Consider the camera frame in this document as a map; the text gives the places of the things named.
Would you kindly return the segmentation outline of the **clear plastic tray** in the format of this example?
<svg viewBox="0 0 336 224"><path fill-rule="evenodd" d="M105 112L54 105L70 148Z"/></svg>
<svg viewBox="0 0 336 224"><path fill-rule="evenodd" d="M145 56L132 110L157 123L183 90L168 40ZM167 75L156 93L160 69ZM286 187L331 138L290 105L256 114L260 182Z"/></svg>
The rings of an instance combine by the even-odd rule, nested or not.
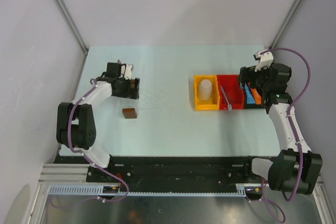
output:
<svg viewBox="0 0 336 224"><path fill-rule="evenodd" d="M160 109L167 105L168 95L162 90L144 90L140 89L138 99L127 98L112 98L112 103L115 108L135 108L136 110L152 110Z"/></svg>

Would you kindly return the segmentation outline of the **brown wooden block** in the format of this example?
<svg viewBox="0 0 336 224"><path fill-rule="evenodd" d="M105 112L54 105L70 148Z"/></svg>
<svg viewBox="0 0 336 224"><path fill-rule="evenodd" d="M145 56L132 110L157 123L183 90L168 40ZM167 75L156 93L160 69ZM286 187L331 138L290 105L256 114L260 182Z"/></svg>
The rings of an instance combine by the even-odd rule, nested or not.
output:
<svg viewBox="0 0 336 224"><path fill-rule="evenodd" d="M124 108L122 109L122 114L125 119L136 119L138 117L135 108Z"/></svg>

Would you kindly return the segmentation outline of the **white paper cup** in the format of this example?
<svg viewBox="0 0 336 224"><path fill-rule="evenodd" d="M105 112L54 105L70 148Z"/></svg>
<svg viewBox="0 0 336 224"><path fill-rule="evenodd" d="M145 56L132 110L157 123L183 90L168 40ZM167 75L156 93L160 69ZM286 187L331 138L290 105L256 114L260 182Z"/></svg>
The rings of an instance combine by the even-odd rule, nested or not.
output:
<svg viewBox="0 0 336 224"><path fill-rule="evenodd" d="M204 79L198 86L199 99L201 101L208 101L212 95L212 82L209 79Z"/></svg>

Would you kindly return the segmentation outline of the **brown block with hole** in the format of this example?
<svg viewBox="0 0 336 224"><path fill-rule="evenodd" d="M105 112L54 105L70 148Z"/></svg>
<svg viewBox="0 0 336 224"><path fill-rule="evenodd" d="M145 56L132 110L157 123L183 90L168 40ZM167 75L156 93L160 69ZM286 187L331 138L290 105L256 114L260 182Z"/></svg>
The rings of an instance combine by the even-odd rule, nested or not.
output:
<svg viewBox="0 0 336 224"><path fill-rule="evenodd" d="M132 79L132 80L130 81L130 88L131 88L131 89L134 89L134 88L135 88L135 80L134 80L134 79Z"/></svg>

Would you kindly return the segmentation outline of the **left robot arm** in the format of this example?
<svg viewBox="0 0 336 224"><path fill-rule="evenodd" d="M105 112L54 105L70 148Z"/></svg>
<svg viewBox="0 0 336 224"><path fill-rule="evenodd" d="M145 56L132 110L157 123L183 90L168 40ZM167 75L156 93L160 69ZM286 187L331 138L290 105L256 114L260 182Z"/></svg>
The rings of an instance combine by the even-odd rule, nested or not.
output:
<svg viewBox="0 0 336 224"><path fill-rule="evenodd" d="M107 63L106 71L90 79L91 88L84 95L60 103L57 109L57 142L86 158L91 166L99 167L97 174L105 182L115 178L116 169L109 165L110 154L96 143L94 110L110 97L139 98L140 79L132 78L132 71L132 64Z"/></svg>

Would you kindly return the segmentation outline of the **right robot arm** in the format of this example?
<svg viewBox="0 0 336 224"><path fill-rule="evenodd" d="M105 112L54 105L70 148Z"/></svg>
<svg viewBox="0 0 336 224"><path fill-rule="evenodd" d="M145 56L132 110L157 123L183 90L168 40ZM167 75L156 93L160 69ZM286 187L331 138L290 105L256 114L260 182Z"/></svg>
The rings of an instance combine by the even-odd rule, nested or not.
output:
<svg viewBox="0 0 336 224"><path fill-rule="evenodd" d="M284 194L310 195L323 161L321 155L312 152L299 130L293 100L286 91L291 74L291 68L281 63L240 69L239 86L249 85L261 95L261 105L275 127L280 146L276 157L254 157L251 164L242 169L242 176L249 183L262 177L270 189Z"/></svg>

